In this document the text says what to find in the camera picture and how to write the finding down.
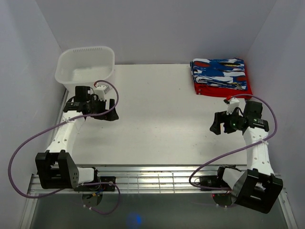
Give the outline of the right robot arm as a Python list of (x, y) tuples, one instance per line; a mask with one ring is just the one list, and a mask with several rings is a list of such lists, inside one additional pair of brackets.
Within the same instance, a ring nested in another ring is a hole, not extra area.
[(238, 99), (227, 99), (225, 103), (228, 105), (227, 110), (215, 113), (210, 131), (219, 135), (223, 126), (227, 134), (242, 132), (249, 146), (246, 150), (247, 169), (241, 171), (236, 166), (221, 166), (211, 183), (220, 189), (230, 189), (230, 197), (220, 197), (220, 201), (267, 214), (282, 191), (283, 181), (276, 178), (270, 164), (265, 140), (269, 124), (262, 119), (263, 105), (247, 101), (244, 111), (240, 112)]

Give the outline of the blue patterned trousers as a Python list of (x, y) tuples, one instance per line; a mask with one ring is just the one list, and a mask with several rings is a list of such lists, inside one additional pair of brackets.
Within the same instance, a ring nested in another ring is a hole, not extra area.
[(245, 63), (242, 59), (195, 58), (190, 62), (190, 68), (195, 83), (241, 91), (248, 89)]

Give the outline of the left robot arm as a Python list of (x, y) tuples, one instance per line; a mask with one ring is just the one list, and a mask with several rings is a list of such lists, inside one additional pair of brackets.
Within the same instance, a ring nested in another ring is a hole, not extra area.
[(62, 114), (62, 122), (56, 135), (44, 153), (35, 157), (42, 188), (76, 188), (85, 184), (89, 190), (97, 190), (101, 179), (93, 167), (78, 167), (73, 161), (72, 150), (81, 126), (88, 117), (103, 121), (116, 121), (115, 100), (105, 99), (109, 87), (105, 85), (76, 86), (75, 95), (70, 98)]

